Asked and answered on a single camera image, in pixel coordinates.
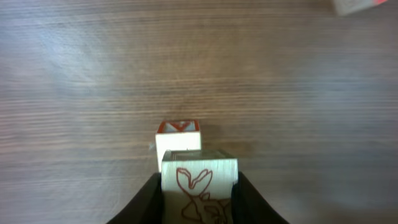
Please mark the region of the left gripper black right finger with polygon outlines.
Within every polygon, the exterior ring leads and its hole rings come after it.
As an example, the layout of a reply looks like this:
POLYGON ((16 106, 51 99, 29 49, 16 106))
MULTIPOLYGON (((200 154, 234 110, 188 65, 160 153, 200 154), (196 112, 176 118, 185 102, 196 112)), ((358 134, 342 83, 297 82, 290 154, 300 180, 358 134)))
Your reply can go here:
POLYGON ((234 224, 289 224, 241 171, 231 191, 231 213, 234 224))

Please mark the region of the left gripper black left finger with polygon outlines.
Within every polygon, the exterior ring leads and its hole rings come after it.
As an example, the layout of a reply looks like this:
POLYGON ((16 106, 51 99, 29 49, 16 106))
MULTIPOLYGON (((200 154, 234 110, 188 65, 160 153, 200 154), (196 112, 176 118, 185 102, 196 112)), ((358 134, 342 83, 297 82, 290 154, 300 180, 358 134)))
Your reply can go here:
POLYGON ((162 224, 163 211, 161 174, 155 173, 107 224, 162 224))

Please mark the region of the plain white wooden block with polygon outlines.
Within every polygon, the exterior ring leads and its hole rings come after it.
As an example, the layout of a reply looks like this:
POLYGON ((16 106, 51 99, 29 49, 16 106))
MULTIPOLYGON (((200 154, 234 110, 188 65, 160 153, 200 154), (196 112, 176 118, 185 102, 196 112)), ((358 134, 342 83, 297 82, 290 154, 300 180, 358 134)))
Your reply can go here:
POLYGON ((167 151, 162 159, 163 223, 232 223, 237 158, 221 150, 167 151))

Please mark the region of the white block green side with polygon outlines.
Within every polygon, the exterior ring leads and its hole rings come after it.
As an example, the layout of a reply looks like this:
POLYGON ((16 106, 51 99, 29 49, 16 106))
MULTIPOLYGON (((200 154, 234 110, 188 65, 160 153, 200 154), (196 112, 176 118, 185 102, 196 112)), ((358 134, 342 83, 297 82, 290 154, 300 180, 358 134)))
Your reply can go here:
POLYGON ((165 120, 155 134, 157 163, 162 170, 162 159, 166 151, 201 150, 201 130, 195 119, 165 120))

